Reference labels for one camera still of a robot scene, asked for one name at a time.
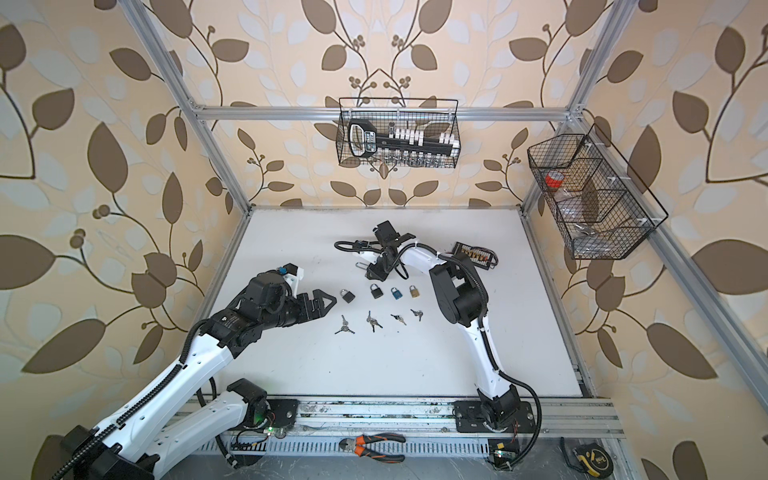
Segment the black padlock shackle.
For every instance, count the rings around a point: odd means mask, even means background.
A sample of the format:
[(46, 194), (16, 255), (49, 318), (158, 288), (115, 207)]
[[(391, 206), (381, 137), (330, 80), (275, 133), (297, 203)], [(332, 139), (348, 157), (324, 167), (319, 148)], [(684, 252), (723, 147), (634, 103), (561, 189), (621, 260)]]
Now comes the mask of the black padlock shackle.
[(342, 289), (340, 291), (340, 295), (346, 303), (352, 303), (355, 299), (355, 295), (351, 291), (346, 289)]

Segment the black padlock keys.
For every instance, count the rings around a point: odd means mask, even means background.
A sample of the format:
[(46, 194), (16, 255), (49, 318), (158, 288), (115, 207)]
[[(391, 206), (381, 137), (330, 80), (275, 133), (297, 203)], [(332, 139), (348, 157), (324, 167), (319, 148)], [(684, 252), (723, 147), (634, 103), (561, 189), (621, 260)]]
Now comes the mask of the black padlock keys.
[(342, 318), (342, 324), (341, 324), (340, 329), (336, 331), (336, 334), (343, 333), (343, 332), (350, 333), (350, 334), (355, 334), (355, 331), (353, 331), (350, 328), (349, 322), (346, 320), (346, 318), (344, 316), (341, 316), (341, 318)]

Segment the grey padlock keys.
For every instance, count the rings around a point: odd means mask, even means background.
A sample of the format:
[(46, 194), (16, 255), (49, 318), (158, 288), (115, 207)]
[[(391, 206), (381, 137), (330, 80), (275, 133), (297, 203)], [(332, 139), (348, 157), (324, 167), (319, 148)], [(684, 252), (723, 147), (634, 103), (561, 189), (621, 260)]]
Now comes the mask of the grey padlock keys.
[(373, 333), (375, 333), (378, 329), (383, 328), (383, 326), (378, 322), (378, 320), (372, 316), (371, 312), (368, 312), (366, 321), (370, 324)]

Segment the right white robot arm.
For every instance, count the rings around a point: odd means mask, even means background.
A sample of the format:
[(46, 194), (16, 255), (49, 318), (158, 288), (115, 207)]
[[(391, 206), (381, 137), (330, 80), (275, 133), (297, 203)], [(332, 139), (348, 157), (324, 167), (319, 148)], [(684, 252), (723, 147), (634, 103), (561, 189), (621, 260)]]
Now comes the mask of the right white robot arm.
[(390, 222), (377, 225), (373, 241), (339, 240), (334, 248), (355, 253), (366, 261), (365, 276), (383, 282), (395, 271), (415, 269), (429, 276), (437, 306), (444, 318), (458, 326), (471, 354), (479, 412), (475, 417), (486, 429), (506, 432), (521, 427), (524, 414), (532, 424), (531, 437), (541, 432), (540, 398), (527, 383), (503, 371), (492, 342), (489, 294), (475, 265), (462, 253), (441, 253), (411, 233), (398, 233)]

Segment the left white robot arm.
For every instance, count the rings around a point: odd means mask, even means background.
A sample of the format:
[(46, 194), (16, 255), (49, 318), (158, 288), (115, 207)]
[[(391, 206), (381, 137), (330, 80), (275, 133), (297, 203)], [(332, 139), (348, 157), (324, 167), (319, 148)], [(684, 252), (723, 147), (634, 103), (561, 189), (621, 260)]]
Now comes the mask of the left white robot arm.
[(325, 317), (335, 296), (301, 293), (293, 264), (262, 272), (219, 312), (195, 323), (179, 357), (126, 405), (95, 427), (73, 428), (60, 443), (55, 479), (160, 479), (214, 437), (247, 426), (266, 393), (241, 379), (182, 420), (172, 417), (262, 334)]

